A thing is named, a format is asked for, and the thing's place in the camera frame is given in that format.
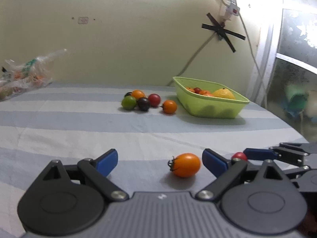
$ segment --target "transparent plastic bag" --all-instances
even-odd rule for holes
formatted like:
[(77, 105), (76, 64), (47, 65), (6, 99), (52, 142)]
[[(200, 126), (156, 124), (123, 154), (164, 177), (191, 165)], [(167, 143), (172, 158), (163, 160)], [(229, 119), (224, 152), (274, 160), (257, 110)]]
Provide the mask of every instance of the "transparent plastic bag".
[(49, 63), (66, 51), (62, 49), (46, 56), (38, 56), (22, 65), (16, 65), (13, 60), (5, 60), (8, 66), (0, 78), (0, 101), (50, 84), (52, 78)]

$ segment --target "beige wall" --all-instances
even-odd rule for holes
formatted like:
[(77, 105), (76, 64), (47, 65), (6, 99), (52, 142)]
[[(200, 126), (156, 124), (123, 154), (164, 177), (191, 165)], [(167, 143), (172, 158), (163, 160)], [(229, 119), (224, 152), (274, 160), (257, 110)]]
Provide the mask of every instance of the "beige wall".
[[(269, 8), (265, 0), (238, 1), (256, 51)], [(0, 0), (0, 62), (23, 63), (66, 48), (53, 69), (57, 81), (163, 86), (211, 35), (201, 24), (219, 7), (218, 0)], [(79, 25), (85, 16), (89, 23)], [(226, 28), (244, 35), (238, 17)], [(247, 41), (230, 39), (235, 54), (215, 38), (184, 76), (245, 94), (254, 63)]]

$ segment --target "blue gripper pad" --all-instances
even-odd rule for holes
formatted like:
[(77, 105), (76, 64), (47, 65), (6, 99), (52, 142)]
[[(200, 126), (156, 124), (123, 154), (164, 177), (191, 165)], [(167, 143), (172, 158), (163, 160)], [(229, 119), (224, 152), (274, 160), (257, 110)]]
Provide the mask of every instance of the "blue gripper pad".
[(243, 151), (243, 153), (247, 156), (248, 160), (261, 160), (264, 161), (266, 159), (277, 159), (277, 155), (271, 149), (250, 149), (247, 148)]
[(101, 157), (96, 159), (96, 170), (107, 177), (118, 164), (118, 152), (110, 149)]
[(202, 163), (217, 178), (228, 170), (228, 164), (211, 154), (207, 149), (202, 153)]

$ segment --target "white window frame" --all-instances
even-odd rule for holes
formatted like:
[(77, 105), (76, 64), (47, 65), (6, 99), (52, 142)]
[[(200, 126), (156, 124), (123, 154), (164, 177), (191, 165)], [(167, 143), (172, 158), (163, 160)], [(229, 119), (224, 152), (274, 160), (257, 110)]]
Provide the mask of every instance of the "white window frame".
[[(266, 12), (268, 20), (262, 25), (261, 28), (260, 42), (256, 57), (256, 62), (263, 76), (263, 82), (266, 90), (268, 90), (268, 85), (273, 73), (276, 58), (288, 61), (301, 68), (304, 68), (305, 70), (317, 74), (317, 68), (315, 68), (314, 66), (296, 60), (289, 56), (277, 53), (282, 27), (283, 9), (290, 9), (313, 14), (317, 14), (317, 9), (304, 5), (295, 6), (283, 4), (283, 0), (274, 0), (273, 3), (275, 4), (275, 7), (269, 8), (270, 12)], [(261, 80), (256, 66), (254, 66), (253, 68), (246, 96), (258, 105), (261, 105), (263, 102), (265, 92), (261, 85)]]

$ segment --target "green plastic basket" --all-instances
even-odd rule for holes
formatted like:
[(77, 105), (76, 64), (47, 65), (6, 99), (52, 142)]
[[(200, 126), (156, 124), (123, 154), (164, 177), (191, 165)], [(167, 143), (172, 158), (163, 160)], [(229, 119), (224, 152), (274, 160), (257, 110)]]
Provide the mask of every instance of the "green plastic basket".
[[(250, 100), (246, 97), (219, 83), (184, 77), (174, 77), (173, 80), (175, 82), (177, 98), (186, 111), (193, 116), (234, 119), (245, 105), (250, 103)], [(236, 100), (195, 94), (187, 90), (186, 87), (199, 87), (211, 93), (221, 88), (227, 88), (233, 93)]]

